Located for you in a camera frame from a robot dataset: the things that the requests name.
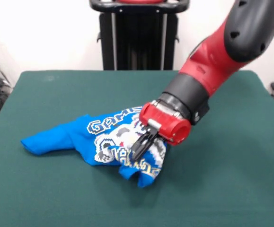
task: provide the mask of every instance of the printed graphic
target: printed graphic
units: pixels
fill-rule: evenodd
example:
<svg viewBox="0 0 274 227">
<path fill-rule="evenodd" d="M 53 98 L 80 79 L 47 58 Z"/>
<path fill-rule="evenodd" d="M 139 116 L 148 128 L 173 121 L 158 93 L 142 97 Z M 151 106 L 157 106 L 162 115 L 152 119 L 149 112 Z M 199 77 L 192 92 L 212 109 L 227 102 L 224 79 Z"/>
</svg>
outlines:
<svg viewBox="0 0 274 227">
<path fill-rule="evenodd" d="M 95 160 L 102 163 L 110 163 L 117 160 L 125 166 L 136 167 L 152 177 L 156 176 L 162 168 L 166 153 L 166 146 L 163 141 L 155 140 L 149 149 L 149 153 L 152 155 L 158 168 L 151 167 L 145 159 L 142 159 L 139 163 L 130 163 L 130 148 L 144 133 L 145 130 L 139 121 L 139 114 L 134 114 L 130 124 L 121 124 L 109 134 L 101 134 L 96 137 Z M 121 148 L 109 149 L 110 146 L 120 146 Z"/>
</svg>

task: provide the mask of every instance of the red robot arm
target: red robot arm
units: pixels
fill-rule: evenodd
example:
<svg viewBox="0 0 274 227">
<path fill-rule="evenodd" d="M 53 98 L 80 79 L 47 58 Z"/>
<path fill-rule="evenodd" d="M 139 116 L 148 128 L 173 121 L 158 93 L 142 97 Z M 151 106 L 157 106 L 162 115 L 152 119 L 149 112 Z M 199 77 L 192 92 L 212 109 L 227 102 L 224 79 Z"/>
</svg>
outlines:
<svg viewBox="0 0 274 227">
<path fill-rule="evenodd" d="M 185 140 L 209 111 L 208 100 L 243 66 L 261 56 L 274 37 L 274 0 L 236 0 L 222 25 L 189 55 L 161 96 L 147 103 L 140 121 L 148 128 L 133 145 L 140 158 L 156 137 Z"/>
</svg>

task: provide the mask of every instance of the blue shirt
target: blue shirt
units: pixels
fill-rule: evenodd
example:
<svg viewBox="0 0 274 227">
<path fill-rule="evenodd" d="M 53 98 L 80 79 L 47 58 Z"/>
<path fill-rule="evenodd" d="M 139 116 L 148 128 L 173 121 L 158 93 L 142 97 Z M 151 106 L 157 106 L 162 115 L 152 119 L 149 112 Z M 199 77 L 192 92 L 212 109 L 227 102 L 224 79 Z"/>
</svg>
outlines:
<svg viewBox="0 0 274 227">
<path fill-rule="evenodd" d="M 131 163 L 131 146 L 145 133 L 139 121 L 142 106 L 97 117 L 82 116 L 23 139 L 23 146 L 34 155 L 76 149 L 92 166 L 120 166 L 119 174 L 129 179 L 139 173 L 138 186 L 153 183 L 161 171 L 167 144 L 156 139 L 140 161 Z"/>
</svg>

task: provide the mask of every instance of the white wall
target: white wall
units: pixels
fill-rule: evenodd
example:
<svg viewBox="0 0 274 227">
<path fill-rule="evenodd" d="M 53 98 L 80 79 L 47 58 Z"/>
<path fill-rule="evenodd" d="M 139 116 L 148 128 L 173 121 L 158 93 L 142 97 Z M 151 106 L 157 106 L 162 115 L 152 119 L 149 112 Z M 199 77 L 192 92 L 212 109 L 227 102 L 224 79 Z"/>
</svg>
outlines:
<svg viewBox="0 0 274 227">
<path fill-rule="evenodd" d="M 180 69 L 191 50 L 212 33 L 234 0 L 191 0 L 179 14 L 174 67 Z M 13 84 L 25 70 L 101 70 L 99 12 L 88 0 L 0 0 L 0 65 Z M 268 86 L 274 81 L 274 40 L 246 69 Z"/>
</svg>

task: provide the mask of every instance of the green table surface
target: green table surface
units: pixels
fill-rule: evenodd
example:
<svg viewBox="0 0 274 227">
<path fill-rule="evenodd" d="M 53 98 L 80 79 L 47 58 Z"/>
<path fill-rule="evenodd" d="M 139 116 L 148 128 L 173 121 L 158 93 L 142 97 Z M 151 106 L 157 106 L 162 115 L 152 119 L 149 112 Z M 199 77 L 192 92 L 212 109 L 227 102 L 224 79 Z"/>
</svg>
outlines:
<svg viewBox="0 0 274 227">
<path fill-rule="evenodd" d="M 151 101 L 176 73 L 24 72 L 0 113 L 0 227 L 274 226 L 274 102 L 251 71 L 216 92 L 145 189 L 74 150 L 35 157 L 20 144 L 84 114 Z"/>
</svg>

